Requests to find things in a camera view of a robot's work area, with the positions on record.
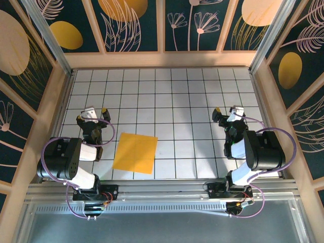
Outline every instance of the grid floor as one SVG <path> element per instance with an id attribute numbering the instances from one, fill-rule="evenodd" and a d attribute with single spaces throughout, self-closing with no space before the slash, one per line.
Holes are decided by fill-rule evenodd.
<path id="1" fill-rule="evenodd" d="M 86 171 L 101 180 L 222 178 L 244 162 L 224 157 L 224 130 L 211 120 L 215 107 L 227 114 L 232 105 L 262 120 L 247 68 L 78 70 L 61 135 L 82 138 L 76 117 L 106 107 L 117 136 L 99 162 L 80 161 Z M 108 141 L 112 129 L 102 132 Z M 123 132 L 158 137 L 151 175 L 112 169 Z"/>

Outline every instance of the orange square cloth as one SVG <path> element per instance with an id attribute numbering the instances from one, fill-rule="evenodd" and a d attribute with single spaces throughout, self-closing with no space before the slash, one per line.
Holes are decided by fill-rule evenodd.
<path id="1" fill-rule="evenodd" d="M 157 137 L 122 133 L 112 168 L 152 174 Z"/>

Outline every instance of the wallpaper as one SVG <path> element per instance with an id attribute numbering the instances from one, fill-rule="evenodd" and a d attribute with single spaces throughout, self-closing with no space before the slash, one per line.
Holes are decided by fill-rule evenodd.
<path id="1" fill-rule="evenodd" d="M 288 15 L 288 17 L 287 17 L 285 23 L 283 24 L 283 26 L 282 26 L 282 28 L 281 28 L 281 31 L 278 33 L 277 37 L 275 38 L 275 40 L 273 41 L 272 45 L 270 46 L 270 48 L 269 48 L 267 54 L 265 55 L 265 58 L 266 58 L 266 59 L 268 59 L 268 57 L 270 56 L 270 54 L 271 54 L 273 48 L 274 48 L 275 45 L 277 44 L 277 40 L 279 39 L 279 37 L 280 37 L 280 36 L 282 35 L 282 33 L 284 32 L 284 30 L 285 30 L 287 24 L 289 23 L 290 19 L 291 19 L 292 16 L 294 15 L 294 13 L 295 13 L 295 11 L 296 11 L 296 9 L 297 9 L 297 7 L 298 7 L 300 1 L 301 1 L 301 0 L 296 0 L 296 1 L 295 1 L 295 4 L 294 4 L 294 6 L 293 6 L 293 9 L 292 9 L 292 11 L 290 12 L 290 14 Z"/>
<path id="2" fill-rule="evenodd" d="M 270 63 L 286 108 L 324 72 L 324 2 L 310 0 Z"/>
<path id="3" fill-rule="evenodd" d="M 224 46 L 225 51 L 256 51 L 281 0 L 238 0 Z"/>
<path id="4" fill-rule="evenodd" d="M 0 91 L 0 180 L 12 182 L 33 119 Z"/>
<path id="5" fill-rule="evenodd" d="M 290 116 L 313 180 L 324 176 L 324 87 Z"/>
<path id="6" fill-rule="evenodd" d="M 2 208 L 5 204 L 6 197 L 7 197 L 7 195 L 0 193 L 0 214 L 1 214 Z"/>
<path id="7" fill-rule="evenodd" d="M 37 110 L 53 67 L 9 1 L 0 23 L 0 78 Z"/>
<path id="8" fill-rule="evenodd" d="M 229 0 L 166 0 L 165 50 L 215 51 Z"/>
<path id="9" fill-rule="evenodd" d="M 64 53 L 99 52 L 81 0 L 35 0 Z"/>
<path id="10" fill-rule="evenodd" d="M 107 52 L 157 51 L 155 0 L 91 2 Z"/>

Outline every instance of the flower illustration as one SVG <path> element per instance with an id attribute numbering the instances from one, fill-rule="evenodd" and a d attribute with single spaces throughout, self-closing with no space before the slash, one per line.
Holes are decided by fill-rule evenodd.
<path id="1" fill-rule="evenodd" d="M 184 26 L 188 25 L 188 22 L 185 21 L 185 17 L 183 15 L 183 13 L 181 13 L 181 14 L 176 13 L 174 15 L 173 15 L 173 13 L 169 13 L 168 20 L 169 20 L 169 23 L 171 24 L 171 27 L 173 29 L 184 27 Z"/>
<path id="2" fill-rule="evenodd" d="M 201 18 L 201 12 L 194 14 L 194 23 L 198 33 L 197 51 L 199 51 L 200 35 L 218 31 L 220 29 L 220 25 L 217 24 L 217 22 L 217 13 L 205 13 L 203 18 Z"/>

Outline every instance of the yellow circle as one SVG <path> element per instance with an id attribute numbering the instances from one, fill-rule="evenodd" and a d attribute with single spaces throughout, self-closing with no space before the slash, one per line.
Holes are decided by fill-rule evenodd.
<path id="1" fill-rule="evenodd" d="M 284 89 L 291 89 L 298 81 L 302 73 L 303 62 L 300 56 L 294 52 L 288 52 L 280 61 L 278 77 L 279 83 Z"/>
<path id="2" fill-rule="evenodd" d="M 2 10 L 0 23 L 0 70 L 20 75 L 29 63 L 28 35 L 14 17 Z"/>
<path id="3" fill-rule="evenodd" d="M 131 9 L 134 9 L 138 18 L 145 14 L 147 9 L 147 0 L 98 0 L 100 7 L 108 17 L 121 22 L 126 22 L 126 20 L 129 21 L 132 19 L 132 17 L 127 17 L 124 2 L 128 5 L 130 11 Z"/>
<path id="4" fill-rule="evenodd" d="M 68 22 L 54 22 L 51 24 L 50 29 L 61 47 L 75 50 L 83 44 L 83 38 L 80 31 Z"/>
<path id="5" fill-rule="evenodd" d="M 278 12 L 282 0 L 244 0 L 242 18 L 251 26 L 266 26 L 271 24 Z"/>

